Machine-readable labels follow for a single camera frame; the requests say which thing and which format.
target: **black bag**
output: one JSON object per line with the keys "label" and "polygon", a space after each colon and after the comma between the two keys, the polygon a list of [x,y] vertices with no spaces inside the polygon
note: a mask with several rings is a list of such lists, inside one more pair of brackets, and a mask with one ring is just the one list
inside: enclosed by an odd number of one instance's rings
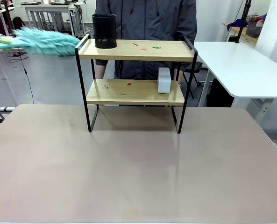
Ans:
{"label": "black bag", "polygon": [[231,107],[233,101],[234,97],[215,78],[207,95],[207,107]]}
{"label": "black bag", "polygon": [[13,25],[15,29],[20,29],[21,27],[25,26],[25,23],[22,21],[22,19],[17,16],[13,18]]}

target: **jacket zipper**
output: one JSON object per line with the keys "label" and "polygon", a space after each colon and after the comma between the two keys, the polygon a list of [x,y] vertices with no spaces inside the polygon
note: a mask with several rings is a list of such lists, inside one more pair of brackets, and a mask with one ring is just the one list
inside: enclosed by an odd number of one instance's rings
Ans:
{"label": "jacket zipper", "polygon": [[[143,39],[146,39],[146,21],[147,20],[147,0],[144,0],[144,29],[143,29]],[[143,61],[142,64],[143,68],[142,68],[142,77],[143,79],[146,78],[146,69],[145,69],[145,61]]]}

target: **small white container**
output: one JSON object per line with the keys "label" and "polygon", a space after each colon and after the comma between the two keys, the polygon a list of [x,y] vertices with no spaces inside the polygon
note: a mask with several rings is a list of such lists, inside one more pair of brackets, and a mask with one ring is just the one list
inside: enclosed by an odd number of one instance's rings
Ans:
{"label": "small white container", "polygon": [[169,68],[159,68],[158,73],[158,93],[169,94],[170,93],[170,69]]}

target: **black pole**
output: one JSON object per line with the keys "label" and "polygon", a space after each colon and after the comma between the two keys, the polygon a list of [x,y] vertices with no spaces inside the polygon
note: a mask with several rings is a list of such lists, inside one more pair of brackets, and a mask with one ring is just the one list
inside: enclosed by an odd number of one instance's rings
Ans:
{"label": "black pole", "polygon": [[11,20],[11,16],[9,14],[9,10],[8,10],[8,7],[7,7],[7,0],[3,0],[3,4],[4,4],[4,9],[6,10],[5,11],[5,14],[7,15],[6,16],[6,21],[7,21],[7,24],[12,32],[12,30],[14,29],[14,26],[12,24],[12,20]]}
{"label": "black pole", "polygon": [[240,40],[242,31],[244,29],[244,26],[245,26],[245,23],[246,23],[246,18],[247,18],[247,15],[249,13],[250,7],[251,7],[251,0],[246,0],[245,7],[244,7],[244,10],[243,10],[243,15],[242,15],[242,26],[240,27],[239,34],[237,36],[237,39],[236,39],[235,43],[239,43],[239,40]]}

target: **purple cloth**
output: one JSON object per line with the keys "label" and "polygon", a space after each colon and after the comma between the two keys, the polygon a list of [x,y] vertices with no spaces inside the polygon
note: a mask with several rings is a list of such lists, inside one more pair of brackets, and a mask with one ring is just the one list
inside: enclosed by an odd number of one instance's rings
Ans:
{"label": "purple cloth", "polygon": [[228,24],[227,26],[227,31],[230,31],[231,27],[242,27],[243,26],[243,21],[241,19],[237,19],[235,22],[232,22]]}

